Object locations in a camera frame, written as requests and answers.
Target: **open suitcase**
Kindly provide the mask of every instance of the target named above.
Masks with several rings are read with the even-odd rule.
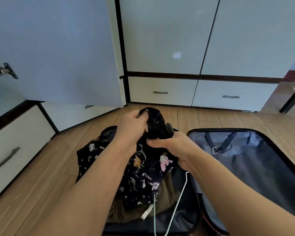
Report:
[[[267,136],[256,130],[238,128],[193,129],[187,135],[248,186],[295,216],[295,165]],[[178,168],[172,176],[174,187],[181,189],[185,171]],[[174,206],[156,216],[157,235],[165,234],[173,210]],[[229,235],[197,182],[188,174],[169,235],[188,234],[202,219],[214,235]],[[154,235],[153,218],[106,224],[103,234]]]

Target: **suitcase strap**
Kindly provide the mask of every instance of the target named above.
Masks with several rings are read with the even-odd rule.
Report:
[[[208,145],[211,147],[212,149],[212,154],[217,154],[217,153],[220,153],[220,154],[223,154],[226,149],[228,148],[229,144],[231,143],[231,141],[235,138],[237,132],[233,132],[231,133],[227,139],[222,143],[222,146],[220,147],[215,147],[213,142],[212,142],[212,139],[210,137],[210,133],[209,132],[206,132],[205,133],[205,138],[208,142]]]

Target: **finger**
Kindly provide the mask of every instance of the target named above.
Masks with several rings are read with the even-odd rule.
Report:
[[[137,109],[137,110],[134,110],[134,111],[131,111],[131,112],[128,112],[127,114],[131,117],[134,117],[134,118],[137,118],[137,116],[139,115],[139,112],[140,110]]]
[[[150,140],[147,139],[147,144],[150,147],[154,147],[154,148],[167,148],[168,147],[168,139],[155,139],[155,140]]]
[[[144,111],[141,116],[139,117],[139,119],[143,122],[146,123],[148,121],[148,113],[147,111]]]

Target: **black patterned garment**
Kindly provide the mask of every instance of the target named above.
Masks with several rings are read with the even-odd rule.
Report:
[[[165,148],[152,148],[146,144],[147,139],[166,139],[173,136],[170,125],[166,125],[160,111],[144,108],[140,111],[149,114],[148,131],[137,142],[137,151],[130,158],[125,169],[116,196],[122,199],[127,210],[141,204],[152,204],[154,193],[167,172],[177,166],[178,159]],[[77,151],[79,175],[78,181],[90,168],[98,155],[108,146],[115,136],[117,126],[102,131],[101,135]]]

